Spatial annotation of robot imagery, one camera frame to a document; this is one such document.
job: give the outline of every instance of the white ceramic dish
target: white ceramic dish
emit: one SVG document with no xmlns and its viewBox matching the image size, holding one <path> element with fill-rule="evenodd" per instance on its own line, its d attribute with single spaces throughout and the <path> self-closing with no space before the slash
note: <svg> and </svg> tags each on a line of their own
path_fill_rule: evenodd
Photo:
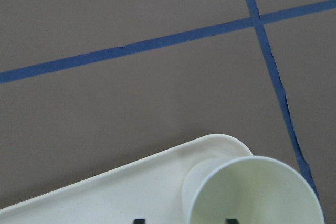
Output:
<svg viewBox="0 0 336 224">
<path fill-rule="evenodd" d="M 182 186 L 210 158 L 252 156 L 239 140 L 212 134 L 0 210 L 6 224 L 185 223 Z"/>
</svg>

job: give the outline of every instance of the cup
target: cup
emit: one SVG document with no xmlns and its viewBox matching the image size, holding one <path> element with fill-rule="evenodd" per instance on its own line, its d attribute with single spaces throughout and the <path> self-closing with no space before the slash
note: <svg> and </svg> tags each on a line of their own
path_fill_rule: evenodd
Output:
<svg viewBox="0 0 336 224">
<path fill-rule="evenodd" d="M 182 188 L 187 224 L 323 224 L 306 180 L 283 162 L 261 156 L 197 164 Z"/>
</svg>

